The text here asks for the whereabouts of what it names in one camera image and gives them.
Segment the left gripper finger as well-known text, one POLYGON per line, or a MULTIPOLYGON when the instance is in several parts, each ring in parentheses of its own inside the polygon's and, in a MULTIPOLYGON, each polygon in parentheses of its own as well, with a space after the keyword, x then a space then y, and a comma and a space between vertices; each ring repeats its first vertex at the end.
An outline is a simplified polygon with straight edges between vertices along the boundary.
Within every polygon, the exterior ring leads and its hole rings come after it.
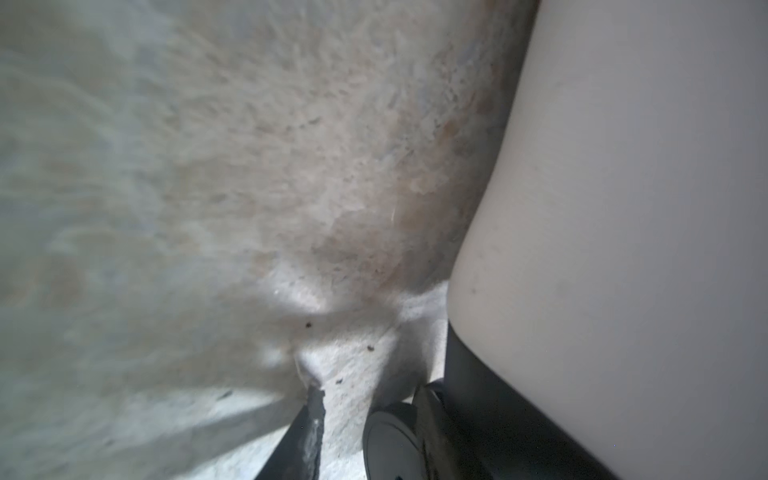
POLYGON ((255 480, 318 480, 325 415, 324 391, 310 385, 305 404, 255 480))

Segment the white black-lined carry-on suitcase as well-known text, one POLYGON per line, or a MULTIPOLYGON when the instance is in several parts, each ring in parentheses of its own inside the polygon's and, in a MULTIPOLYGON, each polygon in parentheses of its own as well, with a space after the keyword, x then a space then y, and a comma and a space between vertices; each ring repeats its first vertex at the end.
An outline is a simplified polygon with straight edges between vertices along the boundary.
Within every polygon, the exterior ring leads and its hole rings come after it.
POLYGON ((767 5, 544 1, 370 479, 767 475, 767 5))

